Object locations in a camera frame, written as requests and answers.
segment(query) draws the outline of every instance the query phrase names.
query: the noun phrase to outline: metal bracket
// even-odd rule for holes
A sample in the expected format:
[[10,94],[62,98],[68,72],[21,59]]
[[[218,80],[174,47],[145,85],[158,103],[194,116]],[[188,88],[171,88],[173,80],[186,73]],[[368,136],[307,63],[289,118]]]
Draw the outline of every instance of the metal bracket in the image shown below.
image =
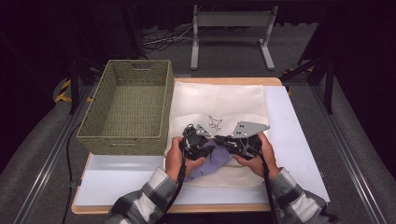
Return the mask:
[[239,121],[233,130],[233,138],[248,138],[256,133],[263,132],[270,128],[269,125],[252,123],[247,121]]
[[81,186],[81,179],[74,179],[69,185],[69,187],[72,189],[78,189],[79,186]]
[[210,137],[212,134],[210,134],[209,132],[207,132],[203,127],[202,127],[202,125],[201,124],[197,124],[197,132],[196,132],[196,134],[197,135],[200,135],[200,136],[205,136],[205,137]]
[[326,175],[326,173],[324,173],[324,171],[320,171],[319,173],[320,173],[320,176],[321,176],[322,178],[327,177],[327,175]]

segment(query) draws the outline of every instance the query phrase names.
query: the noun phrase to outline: hand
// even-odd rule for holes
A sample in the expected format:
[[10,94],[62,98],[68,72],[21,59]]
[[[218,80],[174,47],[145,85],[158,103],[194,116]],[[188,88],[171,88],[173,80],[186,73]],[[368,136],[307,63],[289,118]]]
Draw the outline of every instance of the hand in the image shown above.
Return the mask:
[[[174,137],[172,139],[171,149],[168,151],[165,160],[165,172],[171,177],[175,183],[177,182],[178,171],[182,163],[182,154],[179,148],[180,141],[182,137]],[[186,176],[189,176],[191,171],[205,162],[205,157],[201,157],[196,161],[186,159]]]
[[[268,141],[267,137],[264,133],[258,133],[260,140],[262,141],[262,155],[264,156],[265,162],[268,165],[268,169],[270,170],[269,178],[272,179],[280,172],[280,168],[276,165],[275,153],[271,143]],[[241,164],[250,168],[250,170],[259,176],[264,177],[264,169],[262,167],[262,159],[259,156],[251,159],[250,161],[245,160],[244,158],[233,155],[233,158]]]

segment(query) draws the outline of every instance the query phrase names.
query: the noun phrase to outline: green wicker basket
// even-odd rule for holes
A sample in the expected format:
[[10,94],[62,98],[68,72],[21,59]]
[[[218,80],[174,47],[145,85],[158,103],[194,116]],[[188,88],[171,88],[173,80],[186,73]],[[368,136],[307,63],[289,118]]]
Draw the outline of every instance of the green wicker basket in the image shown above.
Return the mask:
[[173,87],[170,61],[110,60],[77,138],[96,155],[163,155]]

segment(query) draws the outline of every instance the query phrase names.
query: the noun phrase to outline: white fabric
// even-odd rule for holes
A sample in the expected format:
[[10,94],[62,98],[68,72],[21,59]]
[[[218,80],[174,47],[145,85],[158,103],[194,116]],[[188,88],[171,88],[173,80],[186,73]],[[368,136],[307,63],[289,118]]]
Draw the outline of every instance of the white fabric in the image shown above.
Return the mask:
[[152,202],[146,194],[142,193],[142,196],[134,201],[134,206],[139,210],[142,218],[145,219],[146,222],[149,222],[149,217],[154,213],[154,209],[156,205]]
[[282,172],[283,176],[285,176],[285,178],[288,180],[289,184],[290,184],[292,187],[295,188],[296,185],[297,185],[297,182],[296,182],[296,180],[291,176],[290,172],[289,172],[288,170],[286,170],[286,169],[282,169],[280,172]]
[[154,174],[151,176],[148,184],[151,186],[152,189],[158,188],[158,186],[161,185],[161,183],[166,179],[167,174],[166,172],[158,167]]
[[[260,85],[212,85],[175,83],[169,115],[165,156],[172,138],[181,136],[189,124],[201,124],[212,136],[229,135],[238,121],[268,124],[264,88]],[[186,185],[222,188],[252,188],[262,183],[234,159],[212,175],[195,178]]]
[[303,223],[308,221],[320,209],[315,200],[307,198],[305,193],[303,193],[301,199],[291,204],[291,208]]

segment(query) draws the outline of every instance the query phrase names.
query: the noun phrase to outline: white cloth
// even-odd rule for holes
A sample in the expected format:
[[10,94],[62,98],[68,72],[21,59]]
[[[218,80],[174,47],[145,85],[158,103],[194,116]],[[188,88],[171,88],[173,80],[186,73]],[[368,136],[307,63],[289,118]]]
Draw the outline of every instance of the white cloth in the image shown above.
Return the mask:
[[[201,124],[212,136],[230,135],[238,121],[268,124],[264,88],[260,85],[212,85],[176,82],[169,115],[165,156],[172,138],[181,136],[189,124]],[[211,175],[197,177],[186,185],[222,188],[252,188],[262,183],[234,159]]]

